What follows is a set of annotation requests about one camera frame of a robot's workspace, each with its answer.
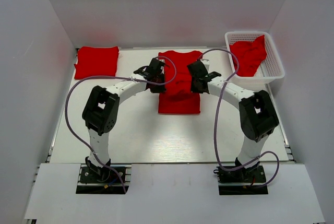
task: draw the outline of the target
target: white panel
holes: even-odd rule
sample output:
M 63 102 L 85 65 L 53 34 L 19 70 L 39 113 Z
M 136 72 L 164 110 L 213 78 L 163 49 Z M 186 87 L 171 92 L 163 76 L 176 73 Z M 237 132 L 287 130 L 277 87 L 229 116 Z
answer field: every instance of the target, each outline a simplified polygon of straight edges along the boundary
M 275 165 L 264 165 L 272 176 Z M 268 195 L 220 196 L 214 164 L 135 164 L 126 195 L 76 195 L 79 164 L 42 164 L 25 218 L 52 223 L 323 222 L 305 166 L 282 165 Z
M 167 49 L 122 50 L 117 75 L 129 77 L 134 70 L 150 63 L 153 57 Z M 177 49 L 190 52 L 193 49 Z M 228 77 L 232 70 L 228 55 L 213 51 L 205 55 L 210 60 L 210 72 Z M 110 86 L 117 80 L 89 80 L 73 92 L 69 103 L 69 120 L 74 130 L 89 140 L 82 112 L 91 89 Z M 213 148 L 213 122 L 218 97 L 201 95 L 200 115 L 160 115 L 159 95 L 145 91 L 126 100 L 119 108 L 117 123 L 109 135 L 109 154 L 114 163 L 138 162 L 215 162 Z M 219 115 L 218 147 L 221 160 L 234 162 L 244 140 L 238 110 L 223 101 Z M 281 160 L 287 160 L 280 127 L 268 138 L 264 149 L 275 151 Z M 68 130 L 65 117 L 59 125 L 51 162 L 82 163 L 89 149 Z M 266 155 L 262 160 L 275 160 Z
M 273 86 L 295 158 L 334 223 L 334 0 L 287 0 L 270 33 L 286 76 Z
M 1 223 L 22 220 L 74 54 L 49 0 L 0 0 Z
M 50 0 L 76 47 L 221 45 L 267 31 L 284 0 Z

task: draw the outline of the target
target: cable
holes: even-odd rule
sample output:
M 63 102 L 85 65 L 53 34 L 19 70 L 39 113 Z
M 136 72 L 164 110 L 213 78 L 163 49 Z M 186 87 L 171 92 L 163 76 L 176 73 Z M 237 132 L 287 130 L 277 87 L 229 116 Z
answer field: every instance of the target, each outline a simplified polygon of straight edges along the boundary
M 249 162 L 241 165 L 241 166 L 238 166 L 238 167 L 235 167 L 235 168 L 225 168 L 223 166 L 223 164 L 220 162 L 220 159 L 219 159 L 219 154 L 218 154 L 218 145 L 217 145 L 217 128 L 218 128 L 218 115 L 219 115 L 219 109 L 220 109 L 220 104 L 221 104 L 221 101 L 223 99 L 223 94 L 224 94 L 224 91 L 225 91 L 225 87 L 227 86 L 228 82 L 230 81 L 230 79 L 238 72 L 239 70 L 239 60 L 237 59 L 237 57 L 232 53 L 230 52 L 229 50 L 226 50 L 226 49 L 221 49 L 221 48 L 214 48 L 214 49 L 209 49 L 205 52 L 203 52 L 199 57 L 198 57 L 198 60 L 200 58 L 203 57 L 204 54 L 208 53 L 208 52 L 211 52 L 211 51 L 223 51 L 223 52 L 227 52 L 229 54 L 232 55 L 232 57 L 234 58 L 235 62 L 236 62 L 236 70 L 234 71 L 234 73 L 232 73 L 224 82 L 224 85 L 221 89 L 221 92 L 220 92 L 220 95 L 219 95 L 219 99 L 218 99 L 218 103 L 217 103 L 217 108 L 216 108 L 216 115 L 214 117 L 214 128 L 213 128 L 213 144 L 214 144 L 214 152 L 216 154 L 216 159 L 217 159 L 217 163 L 219 165 L 219 167 L 226 171 L 226 172 L 232 172 L 232 171 L 236 171 L 236 170 L 239 170 L 241 168 L 244 168 L 245 166 L 253 163 L 254 161 L 256 160 L 259 160 L 259 158 L 261 158 L 263 155 L 266 155 L 266 154 L 272 154 L 275 156 L 276 158 L 276 161 L 277 161 L 277 167 L 276 167 L 276 171 L 273 175 L 273 177 L 267 181 L 266 183 L 264 183 L 263 185 L 259 185 L 259 186 L 256 186 L 256 188 L 260 188 L 260 187 L 264 187 L 266 185 L 268 185 L 270 182 L 272 182 L 274 180 L 274 178 L 276 177 L 277 173 L 278 173 L 278 170 L 279 170 L 279 166 L 280 166 L 280 161 L 279 161 L 279 158 L 278 156 L 276 155 L 276 153 L 272 152 L 272 151 L 265 151 L 263 152 L 259 157 L 256 157 L 252 160 L 250 160 Z
M 116 181 L 117 181 L 117 178 L 114 179 L 112 182 L 110 182 L 110 183 L 108 184 L 108 186 L 111 186 L 111 185 L 114 184 Z
M 110 170 L 109 170 L 108 176 L 106 177 L 106 179 L 104 181 L 99 181 L 99 180 L 97 180 L 97 181 L 98 182 L 105 182 L 105 181 L 107 181 L 107 179 L 109 179 L 109 176 L 110 176 Z
M 66 97 L 66 101 L 65 101 L 65 121 L 66 121 L 66 125 L 69 129 L 69 131 L 79 140 L 81 141 L 83 144 L 85 144 L 89 150 L 92 152 L 92 154 L 94 155 L 95 157 L 95 160 L 100 164 L 102 165 L 103 167 L 105 168 L 108 168 L 109 170 L 113 171 L 117 177 L 119 178 L 121 184 L 122 184 L 122 187 L 123 187 L 123 190 L 124 190 L 124 193 L 126 193 L 126 188 L 125 188 L 125 185 L 124 185 L 124 182 L 122 180 L 122 177 L 121 175 L 112 167 L 110 166 L 107 166 L 106 164 L 103 164 L 103 162 L 101 162 L 101 160 L 99 159 L 99 157 L 95 154 L 95 151 L 94 149 L 85 141 L 83 140 L 76 132 L 74 132 L 73 128 L 71 127 L 70 123 L 69 123 L 69 119 L 68 119 L 68 103 L 69 103 L 69 98 L 72 94 L 72 92 L 74 91 L 74 89 L 79 85 L 81 84 L 82 82 L 86 81 L 86 80 L 89 80 L 89 79 L 122 79 L 122 80 L 133 80 L 133 81 L 136 81 L 136 82 L 145 82 L 145 83 L 148 83 L 148 84 L 152 84 L 152 85 L 157 85 L 157 86 L 163 86 L 163 85 L 166 85 L 170 82 L 172 82 L 175 77 L 176 77 L 176 73 L 177 73 L 177 70 L 176 70 L 176 66 L 174 64 L 174 62 L 172 62 L 172 60 L 168 57 L 165 57 L 165 56 L 157 56 L 155 58 L 165 58 L 166 60 L 169 60 L 173 67 L 174 67 L 174 70 L 175 70 L 175 74 L 173 76 L 172 79 L 170 79 L 169 81 L 167 82 L 164 82 L 164 83 L 156 83 L 156 82 L 151 82 L 151 81 L 148 81 L 148 80 L 144 80 L 144 79 L 133 79 L 133 78 L 128 78 L 128 77 L 117 77 L 117 76 L 107 76 L 107 75 L 97 75 L 97 76 L 91 76 L 91 77 L 87 77 L 87 78 L 84 78 L 84 79 L 81 79 L 79 80 L 77 83 L 74 84 L 74 86 L 71 87 L 71 89 L 69 90 L 68 92 L 68 95 Z
M 246 186 L 243 186 L 244 189 L 247 189 L 247 188 L 250 188 L 251 186 L 253 186 L 255 183 L 255 176 L 253 176 L 253 180 L 252 180 L 252 183 L 250 185 L 246 185 Z

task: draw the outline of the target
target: plastic basket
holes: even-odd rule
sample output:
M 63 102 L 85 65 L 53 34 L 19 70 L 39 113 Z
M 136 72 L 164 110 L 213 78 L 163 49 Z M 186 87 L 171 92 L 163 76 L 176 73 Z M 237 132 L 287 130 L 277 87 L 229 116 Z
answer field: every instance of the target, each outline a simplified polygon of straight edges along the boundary
M 237 85 L 261 85 L 268 84 L 275 79 L 280 79 L 285 76 L 284 68 L 276 47 L 271 39 L 271 36 L 266 32 L 260 31 L 239 31 L 239 32 L 227 32 L 225 34 L 225 41 L 228 50 L 230 51 L 230 45 L 233 45 L 237 41 L 250 41 L 253 42 L 257 37 L 265 35 L 265 47 L 267 51 L 267 57 L 262 61 L 258 70 L 253 77 L 242 77 L 234 75 L 232 81 Z M 230 63 L 233 72 L 235 71 L 232 56 L 229 54 Z

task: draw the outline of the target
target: red fabric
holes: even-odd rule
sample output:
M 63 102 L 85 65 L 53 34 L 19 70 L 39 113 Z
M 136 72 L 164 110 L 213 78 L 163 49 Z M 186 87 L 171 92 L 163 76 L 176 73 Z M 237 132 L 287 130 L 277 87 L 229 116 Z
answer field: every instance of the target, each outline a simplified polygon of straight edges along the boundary
M 159 56 L 170 58 L 177 69 L 176 77 L 168 83 L 166 92 L 159 95 L 158 113 L 168 114 L 199 114 L 200 113 L 200 97 L 198 93 L 190 91 L 192 77 L 188 71 L 187 65 L 195 62 L 202 53 L 192 51 L 190 53 L 178 53 L 175 51 L 167 51 L 159 53 Z M 164 68 L 165 81 L 174 76 L 174 68 L 170 61 L 165 60 Z
M 78 64 L 74 64 L 75 79 L 95 75 L 115 76 L 117 70 L 118 47 L 90 48 L 84 46 L 78 51 Z
M 243 77 L 253 77 L 261 62 L 267 57 L 264 35 L 257 37 L 254 42 L 237 41 L 233 45 L 230 45 L 230 49 L 239 61 L 239 71 L 237 74 Z

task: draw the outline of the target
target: black mounting plate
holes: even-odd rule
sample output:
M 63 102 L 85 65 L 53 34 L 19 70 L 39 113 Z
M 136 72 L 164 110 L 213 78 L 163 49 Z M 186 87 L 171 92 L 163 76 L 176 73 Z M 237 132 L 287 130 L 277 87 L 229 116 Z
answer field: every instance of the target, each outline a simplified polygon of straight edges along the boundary
M 113 167 L 118 173 L 122 172 L 122 180 L 125 181 L 126 169 L 127 167 Z M 91 171 L 89 167 L 82 167 L 80 174 L 80 182 L 84 184 L 96 184 L 96 183 L 105 183 L 108 184 L 118 178 L 116 174 L 110 171 L 110 176 L 107 180 L 101 181 L 101 177 L 95 172 Z
M 122 172 L 123 175 L 121 176 L 124 183 L 127 185 L 125 186 L 125 190 L 127 191 L 129 186 L 129 181 L 126 180 L 126 176 L 130 175 L 127 174 L 127 169 L 130 169 L 129 166 L 127 167 L 113 167 L 118 173 Z M 97 175 L 94 171 L 92 171 L 89 167 L 82 167 L 79 182 L 84 185 L 77 185 L 76 194 L 125 194 L 123 187 L 121 185 L 118 176 L 110 172 L 109 177 L 105 181 L 101 181 L 101 177 Z
M 235 168 L 235 166 L 226 166 L 226 168 Z M 239 175 L 242 173 L 242 169 L 233 172 L 225 172 L 220 167 L 217 167 L 217 169 L 214 170 L 214 173 L 217 174 L 220 183 L 251 184 L 253 180 L 255 180 L 256 183 L 265 183 L 267 181 L 263 166 L 258 166 L 256 169 L 249 172 L 247 176 L 243 177 Z
M 226 168 L 235 168 L 235 166 L 227 166 Z M 266 180 L 263 166 L 248 172 L 245 176 L 241 176 L 243 170 L 233 172 L 223 171 L 220 167 L 214 170 L 218 176 L 219 195 L 262 195 L 268 194 L 267 186 L 257 188 L 258 183 L 264 184 Z

